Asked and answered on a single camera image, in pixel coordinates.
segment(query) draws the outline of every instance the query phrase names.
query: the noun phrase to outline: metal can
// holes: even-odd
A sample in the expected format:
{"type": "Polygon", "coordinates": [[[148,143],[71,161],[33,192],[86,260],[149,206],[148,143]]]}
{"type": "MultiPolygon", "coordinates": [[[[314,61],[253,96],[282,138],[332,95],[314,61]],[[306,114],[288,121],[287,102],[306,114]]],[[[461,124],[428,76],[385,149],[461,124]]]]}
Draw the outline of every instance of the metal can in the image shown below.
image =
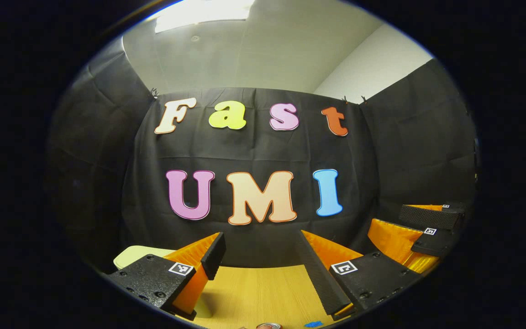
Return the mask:
{"type": "Polygon", "coordinates": [[[261,323],[260,325],[257,325],[256,329],[283,329],[283,327],[278,323],[261,323]]]}

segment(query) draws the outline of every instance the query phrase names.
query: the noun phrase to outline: wooden table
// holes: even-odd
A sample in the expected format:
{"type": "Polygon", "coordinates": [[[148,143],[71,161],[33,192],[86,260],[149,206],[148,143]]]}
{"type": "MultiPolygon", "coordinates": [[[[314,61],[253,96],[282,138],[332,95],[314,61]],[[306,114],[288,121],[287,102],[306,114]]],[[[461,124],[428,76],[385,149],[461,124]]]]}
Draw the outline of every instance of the wooden table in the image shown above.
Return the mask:
{"type": "Polygon", "coordinates": [[[219,267],[200,296],[212,313],[192,323],[210,329],[255,329],[274,322],[302,329],[310,322],[334,323],[326,315],[303,265],[273,268],[219,267]]]}

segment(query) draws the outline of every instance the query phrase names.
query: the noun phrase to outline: purple letter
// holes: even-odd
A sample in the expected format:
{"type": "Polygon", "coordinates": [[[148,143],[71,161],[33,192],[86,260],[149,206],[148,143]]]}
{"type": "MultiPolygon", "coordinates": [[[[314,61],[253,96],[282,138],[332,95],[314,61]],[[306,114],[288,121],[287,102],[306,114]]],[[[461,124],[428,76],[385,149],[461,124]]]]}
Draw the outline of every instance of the purple letter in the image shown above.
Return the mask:
{"type": "Polygon", "coordinates": [[[299,125],[299,119],[294,114],[296,111],[293,104],[275,104],[269,110],[273,117],[269,124],[275,130],[294,130],[299,125]]]}
{"type": "Polygon", "coordinates": [[[199,170],[194,173],[198,182],[198,205],[188,208],[184,204],[184,181],[188,175],[183,170],[170,170],[165,173],[169,181],[169,205],[180,217],[197,221],[203,219],[210,212],[210,181],[215,179],[215,173],[208,170],[199,170]]]}

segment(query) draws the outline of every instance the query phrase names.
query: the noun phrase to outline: white wall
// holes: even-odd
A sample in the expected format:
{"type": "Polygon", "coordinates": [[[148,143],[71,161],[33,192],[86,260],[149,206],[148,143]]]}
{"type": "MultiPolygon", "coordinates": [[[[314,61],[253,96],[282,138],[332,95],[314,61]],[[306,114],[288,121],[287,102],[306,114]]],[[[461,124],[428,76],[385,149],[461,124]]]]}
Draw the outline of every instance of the white wall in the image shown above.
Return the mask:
{"type": "Polygon", "coordinates": [[[316,88],[315,94],[363,102],[406,77],[432,59],[424,50],[396,30],[383,24],[364,40],[316,88]]]}

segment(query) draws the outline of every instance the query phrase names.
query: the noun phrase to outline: ceiling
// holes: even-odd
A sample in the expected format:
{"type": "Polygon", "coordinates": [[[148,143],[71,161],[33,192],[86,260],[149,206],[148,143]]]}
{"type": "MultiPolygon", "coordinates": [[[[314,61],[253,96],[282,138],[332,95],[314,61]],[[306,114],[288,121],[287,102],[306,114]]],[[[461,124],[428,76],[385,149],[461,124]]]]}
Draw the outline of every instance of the ceiling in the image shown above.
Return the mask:
{"type": "Polygon", "coordinates": [[[255,0],[246,21],[156,34],[154,19],[125,33],[123,43],[142,81],[160,94],[217,87],[313,93],[382,24],[337,0],[255,0]]]}

